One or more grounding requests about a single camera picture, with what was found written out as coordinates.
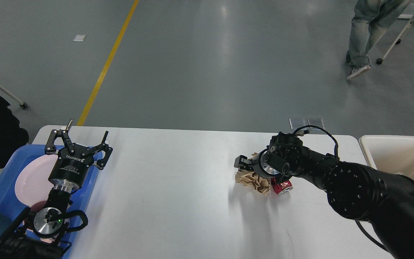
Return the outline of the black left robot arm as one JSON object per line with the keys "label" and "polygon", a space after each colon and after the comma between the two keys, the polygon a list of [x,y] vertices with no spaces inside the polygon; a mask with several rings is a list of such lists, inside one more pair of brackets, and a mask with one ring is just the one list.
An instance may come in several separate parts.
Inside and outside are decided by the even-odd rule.
{"label": "black left robot arm", "polygon": [[97,146],[74,143],[53,129],[45,147],[26,145],[0,176],[0,259],[67,258],[75,233],[88,225],[85,210],[112,147],[108,131]]}

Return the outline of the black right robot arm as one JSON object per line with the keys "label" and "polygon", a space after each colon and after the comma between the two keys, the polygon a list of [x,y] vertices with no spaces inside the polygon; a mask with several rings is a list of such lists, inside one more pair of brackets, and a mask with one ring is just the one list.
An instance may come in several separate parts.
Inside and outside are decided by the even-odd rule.
{"label": "black right robot arm", "polygon": [[253,158],[240,155],[234,167],[277,183],[299,177],[327,194],[332,209],[354,220],[363,234],[396,259],[414,259],[414,180],[363,164],[341,161],[304,146],[301,136],[311,125],[293,133],[279,132]]}

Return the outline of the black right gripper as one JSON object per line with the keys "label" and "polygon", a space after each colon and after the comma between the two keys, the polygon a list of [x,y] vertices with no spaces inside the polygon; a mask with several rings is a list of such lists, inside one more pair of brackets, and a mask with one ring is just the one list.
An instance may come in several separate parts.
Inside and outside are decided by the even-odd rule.
{"label": "black right gripper", "polygon": [[265,149],[251,158],[239,155],[235,158],[234,167],[240,172],[256,173],[262,178],[271,179],[283,175],[283,158]]}

